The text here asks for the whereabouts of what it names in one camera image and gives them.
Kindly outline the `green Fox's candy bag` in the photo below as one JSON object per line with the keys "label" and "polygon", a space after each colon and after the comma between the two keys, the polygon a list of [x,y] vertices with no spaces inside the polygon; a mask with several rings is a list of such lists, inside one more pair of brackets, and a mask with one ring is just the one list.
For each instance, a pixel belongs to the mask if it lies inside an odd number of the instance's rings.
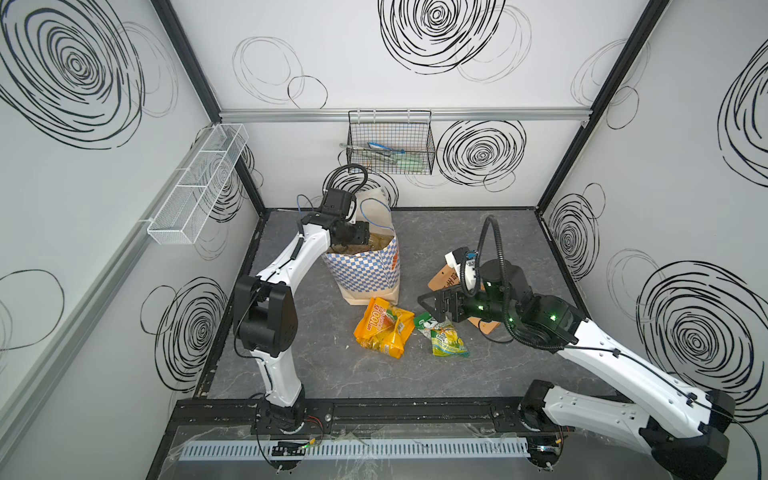
{"label": "green Fox's candy bag", "polygon": [[416,329],[430,341],[435,357],[468,357],[469,351],[450,320],[438,321],[424,312],[414,319]]}

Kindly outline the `blue checkered paper bag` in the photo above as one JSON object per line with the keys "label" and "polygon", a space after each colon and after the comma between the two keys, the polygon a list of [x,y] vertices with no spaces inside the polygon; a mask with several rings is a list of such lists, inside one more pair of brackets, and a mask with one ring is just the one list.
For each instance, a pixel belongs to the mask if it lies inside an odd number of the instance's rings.
{"label": "blue checkered paper bag", "polygon": [[367,222],[370,239],[360,246],[332,245],[323,255],[324,264],[348,304],[367,305],[374,298],[397,304],[400,245],[385,190],[365,190],[356,194],[356,200],[355,225]]}

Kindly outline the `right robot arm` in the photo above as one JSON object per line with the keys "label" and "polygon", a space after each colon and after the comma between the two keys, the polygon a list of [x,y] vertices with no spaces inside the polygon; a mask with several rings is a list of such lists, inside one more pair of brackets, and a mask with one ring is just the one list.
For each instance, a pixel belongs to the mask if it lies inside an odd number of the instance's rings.
{"label": "right robot arm", "polygon": [[458,270],[457,284],[419,296],[419,305],[437,321],[497,322],[513,341],[569,360],[625,397],[607,400],[535,380],[518,404],[523,426],[533,432],[590,431],[651,456],[678,479],[716,478],[728,458],[734,399],[674,378],[569,302],[535,293],[523,270],[505,258],[494,216],[485,218],[481,233],[493,236],[494,258],[483,260],[483,240],[474,249],[452,251],[446,261]]}

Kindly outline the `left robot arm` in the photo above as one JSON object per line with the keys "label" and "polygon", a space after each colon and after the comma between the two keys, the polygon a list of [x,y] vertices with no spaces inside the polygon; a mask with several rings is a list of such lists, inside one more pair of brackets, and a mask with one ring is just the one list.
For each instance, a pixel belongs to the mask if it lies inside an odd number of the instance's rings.
{"label": "left robot arm", "polygon": [[294,293],[333,245],[365,245],[370,228],[353,220],[354,193],[331,188],[317,211],[297,220],[291,242],[257,275],[240,277],[233,300],[233,336],[258,365],[265,386],[266,414],[285,432],[299,430],[306,415],[305,389],[291,346],[298,332]]}

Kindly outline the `yellow gummy candy bag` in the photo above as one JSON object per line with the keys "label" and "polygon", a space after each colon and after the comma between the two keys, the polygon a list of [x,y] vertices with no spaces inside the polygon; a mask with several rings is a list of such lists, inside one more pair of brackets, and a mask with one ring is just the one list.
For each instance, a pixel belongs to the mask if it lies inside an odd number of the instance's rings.
{"label": "yellow gummy candy bag", "polygon": [[413,312],[398,308],[383,298],[373,298],[354,330],[354,338],[365,349],[400,359],[415,329],[414,319]]}

